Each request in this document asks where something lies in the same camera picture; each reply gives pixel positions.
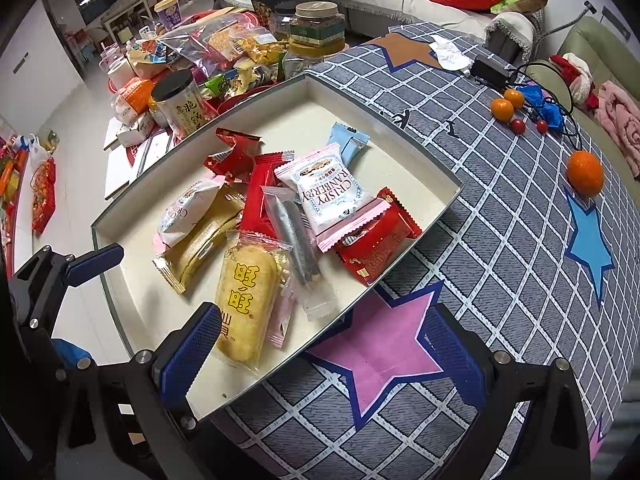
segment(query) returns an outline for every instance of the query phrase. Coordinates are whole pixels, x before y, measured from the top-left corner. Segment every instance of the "blue gripper pad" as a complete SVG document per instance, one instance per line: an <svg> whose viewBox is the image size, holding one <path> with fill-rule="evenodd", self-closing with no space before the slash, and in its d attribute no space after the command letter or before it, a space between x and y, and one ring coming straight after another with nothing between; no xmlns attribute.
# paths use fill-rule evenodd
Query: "blue gripper pad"
<svg viewBox="0 0 640 480"><path fill-rule="evenodd" d="M213 303L203 305L208 305L208 308L162 369L160 397L169 408L184 400L222 330L220 309Z"/></svg>
<svg viewBox="0 0 640 480"><path fill-rule="evenodd" d="M450 318L458 323L453 315ZM456 385L462 400L481 410L486 401L484 374L437 306L427 310L424 327L436 361Z"/></svg>
<svg viewBox="0 0 640 480"><path fill-rule="evenodd" d="M69 263L65 283L69 286L82 285L119 265L123 257L124 249L118 244L111 244L100 250L84 254Z"/></svg>

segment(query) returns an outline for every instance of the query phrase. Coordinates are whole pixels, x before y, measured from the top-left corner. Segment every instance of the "power adapter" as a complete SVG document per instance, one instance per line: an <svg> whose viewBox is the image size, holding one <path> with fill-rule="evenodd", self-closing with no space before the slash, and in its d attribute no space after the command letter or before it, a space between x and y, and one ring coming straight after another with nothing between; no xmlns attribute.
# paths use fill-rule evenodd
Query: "power adapter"
<svg viewBox="0 0 640 480"><path fill-rule="evenodd" d="M505 67L483 54L479 54L471 65L471 75L500 90L507 87L511 78L511 73Z"/></svg>

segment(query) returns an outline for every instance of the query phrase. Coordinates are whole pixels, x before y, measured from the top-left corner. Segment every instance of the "pink star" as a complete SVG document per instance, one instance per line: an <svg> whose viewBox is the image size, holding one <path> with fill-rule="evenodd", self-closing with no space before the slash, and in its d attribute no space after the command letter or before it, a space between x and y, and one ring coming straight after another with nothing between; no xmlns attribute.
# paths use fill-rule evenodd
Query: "pink star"
<svg viewBox="0 0 640 480"><path fill-rule="evenodd" d="M593 434L589 439L589 454L591 456L591 460L593 460L598 454L600 448L602 447L602 443L604 442L604 435L602 434L602 415L598 419L598 425L596 429L593 430Z"/></svg>
<svg viewBox="0 0 640 480"><path fill-rule="evenodd" d="M350 327L308 351L321 366L347 377L357 430L396 384L443 374L427 352L422 329L441 288L442 282L390 302L372 290L353 308Z"/></svg>

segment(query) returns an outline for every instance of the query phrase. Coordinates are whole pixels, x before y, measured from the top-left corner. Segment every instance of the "green chair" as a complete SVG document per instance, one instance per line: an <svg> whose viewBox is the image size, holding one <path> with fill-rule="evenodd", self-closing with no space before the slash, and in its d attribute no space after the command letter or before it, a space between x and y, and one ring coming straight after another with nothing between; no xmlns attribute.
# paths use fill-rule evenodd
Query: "green chair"
<svg viewBox="0 0 640 480"><path fill-rule="evenodd" d="M640 102L640 62L605 25L590 16L581 19L569 31L558 54L562 56L567 52L573 52L589 65L596 95L605 81L612 81L625 89L636 104ZM571 97L558 74L539 66L530 67L527 73L554 92L565 107L570 107ZM574 110L573 115L609 159L633 197L636 206L640 208L640 182L633 178L620 149L606 131L589 116L577 109Z"/></svg>

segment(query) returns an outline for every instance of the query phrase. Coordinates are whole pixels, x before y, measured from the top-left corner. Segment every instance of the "white tray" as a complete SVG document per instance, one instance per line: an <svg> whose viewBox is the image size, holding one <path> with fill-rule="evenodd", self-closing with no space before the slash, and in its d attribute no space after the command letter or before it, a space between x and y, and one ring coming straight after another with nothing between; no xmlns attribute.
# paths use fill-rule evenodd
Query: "white tray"
<svg viewBox="0 0 640 480"><path fill-rule="evenodd" d="M130 354L155 349L180 328L203 301L213 301L223 250L211 256L177 294L151 263L151 240L165 208L195 180L209 174L202 161L225 145L214 135L223 126L262 136L262 152L295 150L303 155L324 146L336 121L371 136L350 167L373 194L389 187L426 231L460 193L462 183L424 147L390 121L321 79L302 74L251 97L216 118L158 160L100 215L92 226L94 246L117 242L124 248L119 267L101 276L111 314ZM417 242L407 240L391 268ZM233 367L212 352L187 399L199 418L231 402L271 374L318 337L367 290L333 252L321 257L321 269L339 303L335 317L309 322L297 306L285 344L265 343L259 375Z"/></svg>

